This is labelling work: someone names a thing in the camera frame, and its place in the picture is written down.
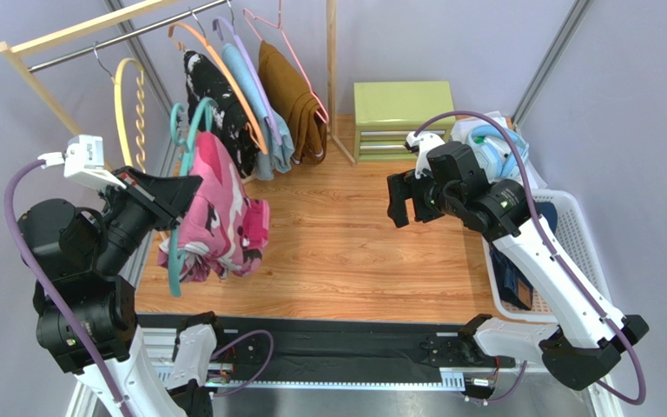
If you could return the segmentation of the teal clothes hanger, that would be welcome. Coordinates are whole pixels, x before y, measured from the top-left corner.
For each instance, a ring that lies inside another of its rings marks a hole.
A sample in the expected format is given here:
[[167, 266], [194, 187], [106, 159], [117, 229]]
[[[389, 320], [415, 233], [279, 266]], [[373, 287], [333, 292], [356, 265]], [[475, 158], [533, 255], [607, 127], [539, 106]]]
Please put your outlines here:
[[[195, 159], [195, 138], [199, 131], [201, 121], [205, 122], [207, 128], [212, 128], [213, 109], [217, 102], [209, 97], [202, 98], [195, 107], [195, 113], [191, 117], [188, 133], [182, 138], [180, 136], [179, 115], [184, 110], [181, 104], [177, 103], [170, 113], [170, 135], [175, 146], [182, 151], [179, 157], [179, 175], [185, 177], [192, 169]], [[181, 278], [180, 273], [185, 265], [185, 254], [178, 249], [178, 231], [174, 228], [168, 240], [168, 283], [170, 293], [174, 297], [180, 297]]]

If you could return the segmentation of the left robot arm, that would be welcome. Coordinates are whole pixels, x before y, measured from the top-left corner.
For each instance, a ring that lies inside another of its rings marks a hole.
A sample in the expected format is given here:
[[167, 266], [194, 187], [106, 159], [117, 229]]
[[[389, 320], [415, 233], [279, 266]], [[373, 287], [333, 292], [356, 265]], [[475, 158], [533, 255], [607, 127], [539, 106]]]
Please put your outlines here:
[[39, 202], [8, 223], [36, 276], [36, 338], [56, 364], [113, 416], [209, 416], [208, 366], [221, 328], [212, 312], [176, 329], [169, 378], [149, 358], [122, 269], [153, 231], [176, 228], [201, 185], [197, 175], [157, 177], [123, 167], [98, 180], [102, 210]]

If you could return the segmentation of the pink camouflage trousers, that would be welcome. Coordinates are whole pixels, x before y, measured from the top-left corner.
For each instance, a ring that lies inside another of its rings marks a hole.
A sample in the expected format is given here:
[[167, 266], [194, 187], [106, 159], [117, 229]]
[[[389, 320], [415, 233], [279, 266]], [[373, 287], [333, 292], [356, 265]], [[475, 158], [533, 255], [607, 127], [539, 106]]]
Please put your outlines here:
[[195, 138], [189, 174], [201, 185], [182, 223], [160, 243], [158, 264], [180, 282], [253, 274], [269, 241], [269, 203], [247, 195], [230, 154], [209, 132]]

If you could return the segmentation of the dark blue denim trousers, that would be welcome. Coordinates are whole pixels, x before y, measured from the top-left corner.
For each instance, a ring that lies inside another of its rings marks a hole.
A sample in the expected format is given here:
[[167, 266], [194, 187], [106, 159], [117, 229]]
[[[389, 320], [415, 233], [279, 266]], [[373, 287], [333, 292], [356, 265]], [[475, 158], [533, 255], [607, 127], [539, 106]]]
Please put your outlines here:
[[533, 289], [550, 306], [557, 306], [562, 301], [557, 281], [563, 276], [562, 266], [553, 260], [557, 239], [534, 198], [505, 189], [481, 196], [474, 208], [484, 212], [489, 222], [465, 225], [503, 255], [502, 265], [514, 266], [504, 272], [494, 269], [498, 290], [512, 275], [516, 278], [512, 292], [521, 306], [532, 307]]

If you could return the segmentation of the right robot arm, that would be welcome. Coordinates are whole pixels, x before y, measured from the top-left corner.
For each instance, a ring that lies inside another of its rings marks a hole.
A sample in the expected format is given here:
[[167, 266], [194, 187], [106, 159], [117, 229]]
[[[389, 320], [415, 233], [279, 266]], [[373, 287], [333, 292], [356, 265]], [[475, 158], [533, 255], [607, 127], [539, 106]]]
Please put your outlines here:
[[467, 361], [504, 356], [541, 364], [581, 391], [601, 381], [648, 333], [641, 316], [622, 313], [589, 282], [524, 187], [511, 179], [490, 182], [469, 146], [422, 149], [419, 168], [388, 176], [387, 188], [387, 214], [397, 227], [459, 218], [521, 271], [554, 315], [552, 324], [476, 316], [459, 332]]

